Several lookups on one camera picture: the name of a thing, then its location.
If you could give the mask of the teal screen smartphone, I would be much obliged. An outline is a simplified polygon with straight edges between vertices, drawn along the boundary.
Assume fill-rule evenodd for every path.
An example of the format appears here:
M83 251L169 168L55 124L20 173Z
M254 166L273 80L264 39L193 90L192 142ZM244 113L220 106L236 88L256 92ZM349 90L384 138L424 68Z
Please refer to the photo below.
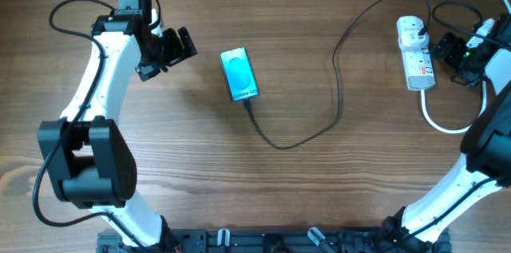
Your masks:
M255 74L244 47L221 53L220 60L233 101L242 101L259 95Z

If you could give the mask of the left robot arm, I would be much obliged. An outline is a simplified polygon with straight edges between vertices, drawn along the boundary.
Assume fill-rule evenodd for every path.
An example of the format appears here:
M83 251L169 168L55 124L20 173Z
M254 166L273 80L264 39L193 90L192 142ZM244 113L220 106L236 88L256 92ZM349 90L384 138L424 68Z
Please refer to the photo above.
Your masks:
M185 28L164 29L159 0L118 0L92 25L89 63L77 91L55 121L38 130L39 176L55 196L103 218L128 252L181 252L162 215L137 192L137 165L118 128L133 74L147 81L193 57Z

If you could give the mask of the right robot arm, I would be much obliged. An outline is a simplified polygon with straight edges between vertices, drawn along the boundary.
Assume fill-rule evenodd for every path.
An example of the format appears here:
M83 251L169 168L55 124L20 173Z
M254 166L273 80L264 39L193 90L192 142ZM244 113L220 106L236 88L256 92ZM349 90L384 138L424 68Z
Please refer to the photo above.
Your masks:
M468 128L461 155L420 200L387 217L374 243L384 251L425 252L462 213L510 186L510 16L501 15L476 49L496 99Z

